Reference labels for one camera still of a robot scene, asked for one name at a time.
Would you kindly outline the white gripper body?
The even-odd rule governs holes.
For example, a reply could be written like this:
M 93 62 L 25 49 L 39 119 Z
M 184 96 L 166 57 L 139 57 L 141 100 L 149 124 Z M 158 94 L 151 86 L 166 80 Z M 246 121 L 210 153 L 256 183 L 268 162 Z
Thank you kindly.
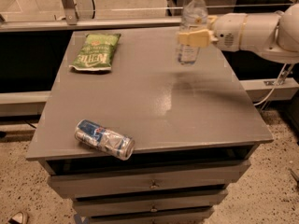
M 240 31 L 243 15 L 228 13 L 216 19 L 213 30 L 217 37 L 217 47 L 223 51 L 235 52 L 239 50 Z

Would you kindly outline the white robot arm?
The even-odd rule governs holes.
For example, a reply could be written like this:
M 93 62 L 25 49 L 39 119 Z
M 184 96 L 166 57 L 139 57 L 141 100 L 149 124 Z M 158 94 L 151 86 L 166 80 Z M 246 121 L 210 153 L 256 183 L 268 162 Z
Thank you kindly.
M 250 51 L 275 63 L 299 63 L 299 4 L 285 12 L 210 16 L 208 28 L 179 32 L 178 42 L 197 48 Z

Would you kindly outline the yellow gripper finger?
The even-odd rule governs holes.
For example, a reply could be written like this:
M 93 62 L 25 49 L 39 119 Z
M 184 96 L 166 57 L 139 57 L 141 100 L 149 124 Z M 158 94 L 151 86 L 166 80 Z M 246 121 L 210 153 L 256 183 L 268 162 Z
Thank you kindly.
M 216 37 L 213 35 L 213 32 L 208 29 L 178 33 L 178 42 L 181 45 L 205 48 L 215 41 Z
M 207 28 L 208 29 L 212 29 L 213 25 L 215 23 L 215 21 L 217 20 L 217 16 L 216 15 L 208 15 L 207 16 Z

